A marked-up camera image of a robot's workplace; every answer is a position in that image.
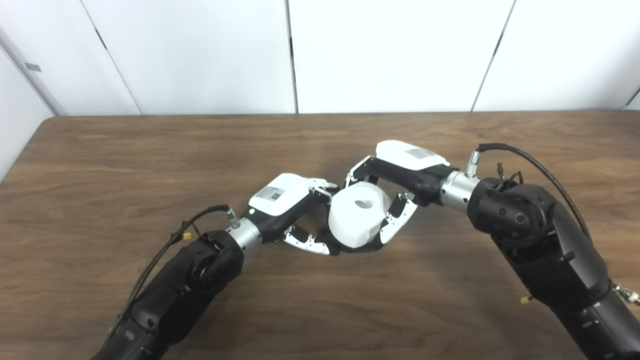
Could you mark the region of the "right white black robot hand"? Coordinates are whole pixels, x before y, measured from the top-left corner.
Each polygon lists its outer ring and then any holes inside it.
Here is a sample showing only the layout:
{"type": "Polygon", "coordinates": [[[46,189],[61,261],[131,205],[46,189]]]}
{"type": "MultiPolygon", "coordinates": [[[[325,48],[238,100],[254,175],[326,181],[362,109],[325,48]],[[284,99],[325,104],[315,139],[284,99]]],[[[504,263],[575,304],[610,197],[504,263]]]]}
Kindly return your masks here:
{"type": "Polygon", "coordinates": [[[396,195],[380,222],[372,241],[354,253],[374,252],[388,244],[412,218],[418,207],[441,205],[442,185],[457,167],[438,153],[399,140],[384,140],[375,147],[375,155],[354,165],[345,178],[345,186],[360,182],[373,185],[378,180],[404,189],[396,195]]]}

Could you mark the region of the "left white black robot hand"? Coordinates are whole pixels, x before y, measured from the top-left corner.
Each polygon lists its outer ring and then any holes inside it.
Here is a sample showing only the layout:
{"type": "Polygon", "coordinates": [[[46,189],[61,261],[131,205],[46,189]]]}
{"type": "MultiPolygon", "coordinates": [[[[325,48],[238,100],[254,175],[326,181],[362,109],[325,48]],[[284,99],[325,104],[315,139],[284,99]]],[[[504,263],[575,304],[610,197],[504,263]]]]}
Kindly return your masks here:
{"type": "Polygon", "coordinates": [[[282,173],[249,199],[242,218],[254,225],[262,244],[285,242],[303,251],[336,256],[336,246],[321,242],[296,222],[316,205],[329,207],[340,189],[324,178],[282,173]]]}

